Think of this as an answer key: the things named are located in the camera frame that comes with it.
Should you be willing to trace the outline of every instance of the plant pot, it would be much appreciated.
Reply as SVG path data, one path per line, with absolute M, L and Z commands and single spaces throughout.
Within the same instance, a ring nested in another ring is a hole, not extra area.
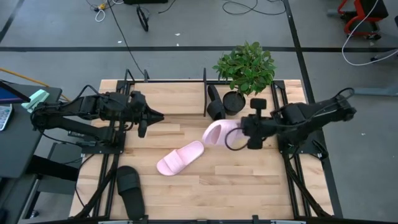
M 246 105 L 244 96 L 236 91 L 229 91 L 223 97 L 223 105 L 225 113 L 228 115 L 236 115 Z

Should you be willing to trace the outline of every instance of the wooden tabletop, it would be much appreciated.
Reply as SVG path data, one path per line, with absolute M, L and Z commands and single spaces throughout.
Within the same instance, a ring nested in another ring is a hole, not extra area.
M 116 83 L 117 80 L 102 80 L 100 92 L 115 91 Z M 305 102 L 300 80 L 285 80 L 285 85 L 289 103 Z M 229 85 L 216 87 L 221 98 L 230 91 Z M 201 141 L 203 132 L 212 122 L 208 115 L 203 117 L 203 83 L 137 83 L 134 89 L 145 94 L 151 108 L 165 114 L 164 121 L 148 127 L 145 138 L 139 138 L 134 128 L 127 132 L 126 148 L 119 160 L 119 166 L 134 167 L 140 174 L 149 219 L 247 220 L 252 215 L 259 215 L 260 219 L 293 218 L 284 162 L 275 136 L 268 138 L 261 150 L 230 151 L 226 147 L 205 146 L 203 155 L 181 173 L 163 176 L 158 173 L 156 163 L 173 149 Z M 253 97 L 247 96 L 246 107 L 227 119 L 240 119 L 254 113 L 249 107 Z M 267 100 L 263 116 L 274 109 L 271 88 L 267 87 L 256 98 Z M 94 126 L 107 124 L 107 121 L 93 121 Z M 97 188 L 102 158 L 102 155 L 93 156 L 80 171 L 77 191 L 85 203 Z M 321 162 L 309 155 L 300 155 L 300 158 L 308 190 L 323 209 L 332 214 Z M 107 194 L 106 189 L 100 214 L 104 213 Z M 298 188 L 296 194 L 303 215 Z M 81 209 L 75 195 L 70 215 Z M 111 219 L 127 219 L 117 188 Z

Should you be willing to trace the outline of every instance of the black slide sandal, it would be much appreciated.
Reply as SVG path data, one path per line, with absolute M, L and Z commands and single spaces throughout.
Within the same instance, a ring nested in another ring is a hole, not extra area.
M 209 85 L 207 87 L 207 93 L 211 100 L 211 103 L 207 106 L 207 113 L 211 116 L 213 121 L 225 119 L 225 109 L 216 87 L 214 85 Z
M 121 166 L 116 174 L 118 193 L 123 198 L 127 216 L 130 220 L 139 220 L 145 215 L 144 198 L 138 172 L 129 166 Z

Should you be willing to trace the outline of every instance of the gray floor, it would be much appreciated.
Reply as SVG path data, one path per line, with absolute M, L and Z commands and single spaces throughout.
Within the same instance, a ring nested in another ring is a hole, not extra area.
M 89 0 L 98 4 L 100 0 Z M 384 0 L 390 17 L 380 23 L 383 38 L 377 42 L 353 39 L 348 47 L 398 47 L 398 28 L 392 18 L 398 1 Z M 285 14 L 265 16 L 249 13 L 230 16 L 223 12 L 222 0 L 177 0 L 169 12 L 157 14 L 168 4 L 143 5 L 151 12 L 150 31 L 145 33 L 135 7 L 113 7 L 130 46 L 231 46 L 258 41 L 266 47 L 293 47 Z M 290 0 L 302 47 L 341 47 L 345 41 L 343 22 L 326 16 L 340 0 Z M 15 0 L 0 2 L 0 27 L 11 15 Z M 259 1 L 259 10 L 279 12 L 280 2 Z M 0 47 L 124 47 L 110 10 L 97 23 L 95 13 L 84 0 L 25 0 Z M 133 52 L 141 68 L 151 78 L 201 78 L 203 67 L 216 77 L 211 67 L 219 51 Z M 277 65 L 276 78 L 301 79 L 295 52 L 272 52 Z M 374 54 L 349 53 L 353 62 L 367 62 Z M 344 87 L 386 86 L 398 82 L 398 61 L 385 61 L 366 67 L 348 65 L 339 53 L 304 53 L 316 100 L 332 97 Z M 139 78 L 128 52 L 0 52 L 0 67 L 36 78 L 63 89 L 73 98 L 86 84 L 99 87 L 104 78 L 122 78 L 129 68 Z M 5 73 L 0 78 L 28 83 Z M 348 123 L 325 127 L 336 186 L 346 218 L 398 222 L 398 99 L 354 96 L 350 99 L 358 113 Z M 48 134 L 68 139 L 65 131 Z M 51 141 L 43 138 L 36 154 L 47 156 Z M 66 218 L 72 196 L 42 194 L 36 209 L 41 216 L 27 222 Z

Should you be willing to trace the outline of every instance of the pink slipper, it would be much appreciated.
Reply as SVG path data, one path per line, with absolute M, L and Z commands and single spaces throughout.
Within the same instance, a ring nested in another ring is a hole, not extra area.
M 203 154 L 205 147 L 200 141 L 193 141 L 181 149 L 174 149 L 161 159 L 157 170 L 163 175 L 175 175 Z
M 225 136 L 228 132 L 239 126 L 237 120 L 221 119 L 213 122 L 203 134 L 202 140 L 205 144 L 213 144 L 219 146 L 225 146 Z M 236 138 L 243 136 L 242 130 L 233 131 L 228 135 L 228 145 L 232 145 Z

